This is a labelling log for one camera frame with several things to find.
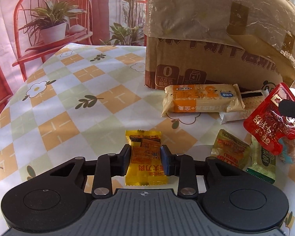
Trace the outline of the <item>red snack packet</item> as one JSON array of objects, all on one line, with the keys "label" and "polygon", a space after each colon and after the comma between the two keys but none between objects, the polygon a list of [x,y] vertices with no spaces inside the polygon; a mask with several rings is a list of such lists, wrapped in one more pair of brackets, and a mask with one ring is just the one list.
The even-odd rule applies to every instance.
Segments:
[{"label": "red snack packet", "polygon": [[283,150],[281,138],[295,139],[295,119],[279,112],[283,100],[295,102],[295,96],[285,83],[280,83],[243,122],[257,142],[275,156]]}]

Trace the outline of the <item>yellow candy packet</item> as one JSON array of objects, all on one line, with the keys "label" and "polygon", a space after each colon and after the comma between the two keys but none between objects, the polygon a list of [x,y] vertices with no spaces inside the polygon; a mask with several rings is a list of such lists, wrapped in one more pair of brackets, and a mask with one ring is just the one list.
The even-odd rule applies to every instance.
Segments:
[{"label": "yellow candy packet", "polygon": [[127,186],[165,185],[167,176],[161,162],[160,131],[131,130],[125,136],[131,146],[130,164],[125,176]]}]

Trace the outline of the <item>orange biscuit pack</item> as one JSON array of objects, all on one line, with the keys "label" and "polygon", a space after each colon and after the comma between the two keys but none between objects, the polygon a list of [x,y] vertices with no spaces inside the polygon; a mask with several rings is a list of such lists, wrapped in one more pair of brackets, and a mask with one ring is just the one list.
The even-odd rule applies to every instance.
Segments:
[{"label": "orange biscuit pack", "polygon": [[283,137],[279,140],[279,143],[283,146],[279,158],[287,164],[295,163],[295,139],[289,140],[288,138]]}]

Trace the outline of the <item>orange cracker snack pack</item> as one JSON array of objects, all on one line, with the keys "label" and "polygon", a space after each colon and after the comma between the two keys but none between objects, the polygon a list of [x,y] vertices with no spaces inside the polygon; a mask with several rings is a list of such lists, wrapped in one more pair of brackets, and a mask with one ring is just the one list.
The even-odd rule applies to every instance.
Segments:
[{"label": "orange cracker snack pack", "polygon": [[243,111],[237,84],[170,85],[165,88],[162,116],[173,113]]}]

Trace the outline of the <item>white wafer snack pack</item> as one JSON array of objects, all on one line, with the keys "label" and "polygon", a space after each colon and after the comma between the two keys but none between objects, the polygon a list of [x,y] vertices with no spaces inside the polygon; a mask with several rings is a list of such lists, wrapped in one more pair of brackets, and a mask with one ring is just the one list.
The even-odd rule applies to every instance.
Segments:
[{"label": "white wafer snack pack", "polygon": [[221,124],[247,119],[268,95],[268,90],[248,91],[241,93],[242,101],[245,104],[245,109],[243,111],[219,113]]}]

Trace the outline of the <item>yellow green snack packet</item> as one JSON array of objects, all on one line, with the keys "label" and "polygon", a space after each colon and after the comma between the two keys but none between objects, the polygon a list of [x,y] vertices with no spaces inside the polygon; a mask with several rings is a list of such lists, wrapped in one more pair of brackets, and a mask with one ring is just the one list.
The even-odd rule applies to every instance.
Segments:
[{"label": "yellow green snack packet", "polygon": [[239,169],[244,169],[249,163],[250,152],[248,144],[226,130],[220,129],[211,149],[211,156]]}]

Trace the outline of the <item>checkered floral tablecloth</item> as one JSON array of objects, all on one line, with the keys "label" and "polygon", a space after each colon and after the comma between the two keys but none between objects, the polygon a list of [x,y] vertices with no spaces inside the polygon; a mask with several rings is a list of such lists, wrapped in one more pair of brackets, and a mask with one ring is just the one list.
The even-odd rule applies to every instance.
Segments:
[{"label": "checkered floral tablecloth", "polygon": [[[242,122],[216,113],[162,116],[164,91],[144,84],[144,47],[70,44],[48,59],[0,114],[0,204],[11,188],[72,158],[119,153],[127,130],[162,133],[175,155],[205,160],[220,129],[243,142]],[[7,231],[0,207],[0,235]]]}]

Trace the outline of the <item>cardboard box with plastic wrap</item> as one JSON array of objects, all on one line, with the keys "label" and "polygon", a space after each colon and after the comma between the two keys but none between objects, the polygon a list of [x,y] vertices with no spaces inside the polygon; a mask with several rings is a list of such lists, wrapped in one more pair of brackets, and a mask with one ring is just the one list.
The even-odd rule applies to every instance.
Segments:
[{"label": "cardboard box with plastic wrap", "polygon": [[290,0],[148,0],[145,85],[295,83]]}]

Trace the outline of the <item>printed backdrop curtain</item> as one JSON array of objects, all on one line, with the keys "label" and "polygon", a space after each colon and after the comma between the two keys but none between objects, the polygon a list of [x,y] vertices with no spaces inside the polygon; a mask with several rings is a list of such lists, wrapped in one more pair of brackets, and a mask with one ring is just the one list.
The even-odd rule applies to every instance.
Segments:
[{"label": "printed backdrop curtain", "polygon": [[69,43],[144,45],[147,0],[0,0],[0,114]]}]

